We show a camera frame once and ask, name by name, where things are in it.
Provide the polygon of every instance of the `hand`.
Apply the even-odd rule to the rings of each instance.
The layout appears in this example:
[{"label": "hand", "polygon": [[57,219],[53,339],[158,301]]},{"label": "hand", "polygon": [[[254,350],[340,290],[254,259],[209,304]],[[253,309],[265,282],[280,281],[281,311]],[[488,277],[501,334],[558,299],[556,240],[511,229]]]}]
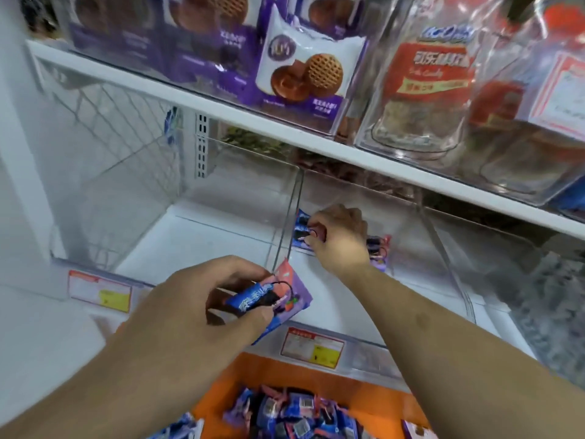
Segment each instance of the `hand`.
[{"label": "hand", "polygon": [[225,294],[216,288],[242,291],[269,275],[235,256],[180,270],[154,288],[111,338],[98,360],[156,408],[141,414],[152,417],[144,437],[192,408],[272,320],[272,309],[259,307],[230,324],[208,325],[206,309]]},{"label": "hand", "polygon": [[369,265],[367,223],[362,220],[362,211],[333,205],[313,215],[307,226],[316,225],[327,229],[325,242],[308,236],[305,243],[311,246],[323,268],[340,277],[355,266]]}]

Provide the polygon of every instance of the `white shelf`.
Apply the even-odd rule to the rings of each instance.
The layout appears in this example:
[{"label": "white shelf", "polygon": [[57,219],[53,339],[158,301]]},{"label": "white shelf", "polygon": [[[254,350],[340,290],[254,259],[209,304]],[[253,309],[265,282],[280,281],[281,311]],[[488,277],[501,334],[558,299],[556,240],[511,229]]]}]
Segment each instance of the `white shelf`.
[{"label": "white shelf", "polygon": [[164,99],[179,106],[204,111],[210,117],[279,139],[291,145],[349,162],[564,234],[585,239],[585,224],[564,216],[534,208],[401,162],[385,159],[355,147],[341,145],[318,134],[286,125],[260,114],[82,57],[59,48],[58,43],[53,46],[39,41],[28,40],[27,44],[33,57],[40,61],[47,61],[69,68],[78,73]]}]

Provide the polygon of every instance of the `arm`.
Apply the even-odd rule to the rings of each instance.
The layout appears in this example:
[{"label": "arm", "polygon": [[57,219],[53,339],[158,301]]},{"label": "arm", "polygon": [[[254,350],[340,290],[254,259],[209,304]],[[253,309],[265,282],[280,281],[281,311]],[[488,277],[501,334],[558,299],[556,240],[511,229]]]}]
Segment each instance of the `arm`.
[{"label": "arm", "polygon": [[273,317],[252,310],[222,327],[206,309],[270,273],[229,256],[174,273],[84,368],[0,428],[4,439],[144,439],[176,421]]},{"label": "arm", "polygon": [[307,242],[362,303],[441,438],[577,438],[585,393],[537,361],[369,264],[358,209],[316,214]]}]

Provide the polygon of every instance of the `yellow label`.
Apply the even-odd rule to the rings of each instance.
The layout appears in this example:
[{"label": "yellow label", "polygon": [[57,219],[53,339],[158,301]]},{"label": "yellow label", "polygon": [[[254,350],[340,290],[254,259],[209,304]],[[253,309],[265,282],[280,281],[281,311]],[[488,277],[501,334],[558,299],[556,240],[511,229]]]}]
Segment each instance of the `yellow label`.
[{"label": "yellow label", "polygon": [[99,304],[113,310],[130,311],[130,295],[110,290],[99,290]]},{"label": "yellow label", "polygon": [[469,80],[418,81],[404,78],[399,87],[399,94],[422,95],[450,91],[460,87],[468,87]]},{"label": "yellow label", "polygon": [[315,349],[313,350],[313,355],[311,356],[310,362],[316,363],[317,365],[326,366],[327,368],[335,368],[337,366],[337,362],[339,361],[340,355],[340,351],[322,347],[321,345],[316,345]]}]

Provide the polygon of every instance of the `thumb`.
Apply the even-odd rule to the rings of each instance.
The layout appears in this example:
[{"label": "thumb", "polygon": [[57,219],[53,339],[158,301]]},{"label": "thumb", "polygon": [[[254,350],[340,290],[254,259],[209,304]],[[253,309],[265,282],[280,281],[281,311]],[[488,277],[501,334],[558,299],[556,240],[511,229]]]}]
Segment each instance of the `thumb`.
[{"label": "thumb", "polygon": [[225,328],[230,331],[229,338],[243,349],[252,345],[260,337],[273,318],[272,307],[258,307],[248,311]]},{"label": "thumb", "polygon": [[307,237],[305,237],[305,243],[311,247],[311,249],[315,252],[315,254],[317,256],[325,248],[325,243],[321,242],[315,236],[307,236]]}]

